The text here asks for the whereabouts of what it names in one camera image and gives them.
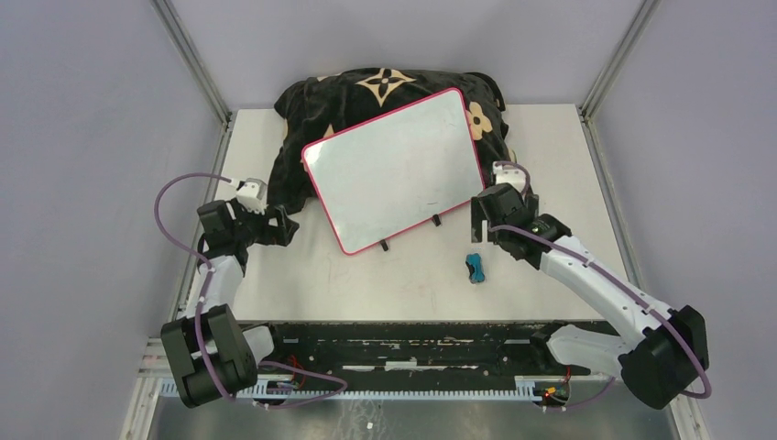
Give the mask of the blue whiteboard eraser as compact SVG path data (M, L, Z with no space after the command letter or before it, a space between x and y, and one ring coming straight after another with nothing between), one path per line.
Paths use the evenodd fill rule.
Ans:
M478 284L486 280L483 260L479 253L468 254L465 257L465 265L468 269L468 279L471 283Z

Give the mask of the pink framed whiteboard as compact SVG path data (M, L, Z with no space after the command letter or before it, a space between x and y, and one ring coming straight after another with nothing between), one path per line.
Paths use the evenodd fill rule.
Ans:
M485 187L456 88L312 142L301 161L348 256L468 203Z

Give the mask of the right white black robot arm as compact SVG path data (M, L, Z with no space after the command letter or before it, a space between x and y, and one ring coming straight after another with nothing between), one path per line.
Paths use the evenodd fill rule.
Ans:
M532 366L553 373L579 366L621 380L643 404L665 408L683 395L712 394L706 321L690 305L673 308L615 275L550 214L510 183L499 183L472 198L475 242L487 240L517 261L560 282L614 329L607 335L574 324L552 324L530 352Z

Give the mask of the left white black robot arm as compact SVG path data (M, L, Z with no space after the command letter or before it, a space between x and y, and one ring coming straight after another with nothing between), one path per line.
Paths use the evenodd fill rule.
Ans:
M192 307L161 328L161 342L182 402L189 408L233 398L257 382L257 365L282 370L289 350L267 327L243 329L231 310L254 245L286 247L299 225L282 206L263 214L237 200L198 208L203 228L196 249L199 293Z

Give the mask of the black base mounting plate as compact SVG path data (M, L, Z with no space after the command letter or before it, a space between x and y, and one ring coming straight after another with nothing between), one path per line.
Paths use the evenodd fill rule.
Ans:
M496 391L517 376L586 374L553 360L543 323L272 323L268 359L298 391Z

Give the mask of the black floral plush pillow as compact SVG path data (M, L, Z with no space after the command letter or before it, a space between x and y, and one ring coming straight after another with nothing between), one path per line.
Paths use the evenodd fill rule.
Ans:
M443 90L458 89L485 175L496 161L513 161L505 100L482 72L360 68L310 77L289 86L274 104L285 134L268 180L268 203L296 214L315 191L301 161L304 147Z

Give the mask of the aluminium frame rail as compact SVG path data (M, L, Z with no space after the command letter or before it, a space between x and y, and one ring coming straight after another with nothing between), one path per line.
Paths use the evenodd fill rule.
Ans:
M453 373L466 371L482 377L562 376L567 368L543 361L527 339L315 339L292 338L275 360L297 362L298 367L330 375L402 372Z

